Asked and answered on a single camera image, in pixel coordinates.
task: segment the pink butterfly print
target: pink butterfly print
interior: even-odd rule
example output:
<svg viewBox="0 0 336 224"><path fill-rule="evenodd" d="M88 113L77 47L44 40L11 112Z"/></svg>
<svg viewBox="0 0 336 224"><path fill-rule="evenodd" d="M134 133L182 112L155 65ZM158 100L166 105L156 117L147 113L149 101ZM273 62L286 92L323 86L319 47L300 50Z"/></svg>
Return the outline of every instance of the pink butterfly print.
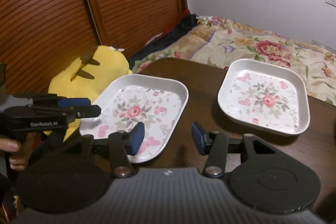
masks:
<svg viewBox="0 0 336 224"><path fill-rule="evenodd" d="M158 146L158 145L160 145L160 144L161 144L160 141L158 141L158 140L154 140L154 137L151 136L151 137L149 137L149 138L147 139L146 142L142 142L142 144L141 144L141 146L140 146L140 148L139 148L138 154L141 154L141 153L145 152L145 150L146 150L147 147L149 147L149 146Z"/></svg>
<svg viewBox="0 0 336 224"><path fill-rule="evenodd" d="M251 104L251 101L250 101L249 98L246 98L245 100L238 101L238 103L243 105L243 106L249 106Z"/></svg>
<svg viewBox="0 0 336 224"><path fill-rule="evenodd" d="M100 127L100 128L98 129L98 136L99 136L100 138L104 138L107 129L109 129L109 126L108 126L108 125L105 125L105 126Z"/></svg>
<svg viewBox="0 0 336 224"><path fill-rule="evenodd" d="M280 86L283 90L285 90L286 88L288 88L287 84L284 81L280 81Z"/></svg>
<svg viewBox="0 0 336 224"><path fill-rule="evenodd" d="M251 80L251 76L249 73L247 73L243 77L237 77L237 80L245 83L247 80Z"/></svg>
<svg viewBox="0 0 336 224"><path fill-rule="evenodd" d="M166 112L167 111L167 108L163 107L163 106L157 106L154 110L154 114L157 115L159 114L160 112Z"/></svg>

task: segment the red fabric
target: red fabric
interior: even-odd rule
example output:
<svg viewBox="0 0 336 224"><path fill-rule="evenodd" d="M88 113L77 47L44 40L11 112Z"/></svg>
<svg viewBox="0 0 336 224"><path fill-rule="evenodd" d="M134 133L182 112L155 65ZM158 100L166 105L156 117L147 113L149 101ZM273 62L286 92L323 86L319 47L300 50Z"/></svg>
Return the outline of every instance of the red fabric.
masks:
<svg viewBox="0 0 336 224"><path fill-rule="evenodd" d="M189 9L185 9L185 10L182 12L182 14L176 19L176 21L173 23L173 25L170 26L168 29L164 30L164 31L162 32L162 34L161 34L159 37L156 37L153 41L151 41L151 43L154 42L155 40L158 40L158 39L161 38L161 37L164 37L166 34L170 33L170 32L173 30L173 28L174 28L174 27L181 21L181 19L182 19L183 17L185 17L186 15L188 15L188 14L190 14Z"/></svg>

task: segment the black circular pad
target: black circular pad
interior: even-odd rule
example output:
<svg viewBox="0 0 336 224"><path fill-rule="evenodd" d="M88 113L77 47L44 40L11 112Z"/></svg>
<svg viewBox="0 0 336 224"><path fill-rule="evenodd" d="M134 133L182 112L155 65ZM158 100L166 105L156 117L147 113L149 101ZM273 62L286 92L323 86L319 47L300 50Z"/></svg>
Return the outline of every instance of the black circular pad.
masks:
<svg viewBox="0 0 336 224"><path fill-rule="evenodd" d="M78 156L43 158L16 181L21 201L44 213L66 213L97 201L110 185L110 176Z"/></svg>
<svg viewBox="0 0 336 224"><path fill-rule="evenodd" d="M252 208L286 214L311 206L320 191L313 170L287 155L258 155L232 171L229 184Z"/></svg>

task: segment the floral pattern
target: floral pattern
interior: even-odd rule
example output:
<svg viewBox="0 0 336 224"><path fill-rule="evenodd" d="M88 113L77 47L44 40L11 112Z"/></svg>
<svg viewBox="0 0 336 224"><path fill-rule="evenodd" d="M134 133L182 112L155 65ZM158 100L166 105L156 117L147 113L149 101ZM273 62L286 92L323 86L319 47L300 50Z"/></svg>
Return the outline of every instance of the floral pattern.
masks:
<svg viewBox="0 0 336 224"><path fill-rule="evenodd" d="M95 139L107 138L118 130L130 131L138 122L145 125L145 137L134 161L154 155L169 140L182 101L175 93L130 85L121 89L102 110L94 128L81 128Z"/></svg>
<svg viewBox="0 0 336 224"><path fill-rule="evenodd" d="M308 95L336 105L336 55L229 19L200 16L198 26L170 47L138 60L133 72L166 57L223 69L241 58L289 68L301 76Z"/></svg>
<svg viewBox="0 0 336 224"><path fill-rule="evenodd" d="M296 89L276 77L253 71L239 73L225 107L227 114L241 121L289 133L298 128Z"/></svg>

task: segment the floral bedspread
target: floral bedspread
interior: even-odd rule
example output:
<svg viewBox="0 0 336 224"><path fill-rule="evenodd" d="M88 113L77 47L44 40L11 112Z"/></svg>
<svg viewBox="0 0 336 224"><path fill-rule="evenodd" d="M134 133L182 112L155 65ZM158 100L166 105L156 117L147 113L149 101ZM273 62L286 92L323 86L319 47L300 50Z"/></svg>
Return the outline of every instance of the floral bedspread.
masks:
<svg viewBox="0 0 336 224"><path fill-rule="evenodd" d="M256 29L229 19L199 17L199 25L170 47L135 62L139 73L155 60L176 57L225 68L241 58L289 68L304 81L308 95L336 105L336 56L315 45Z"/></svg>

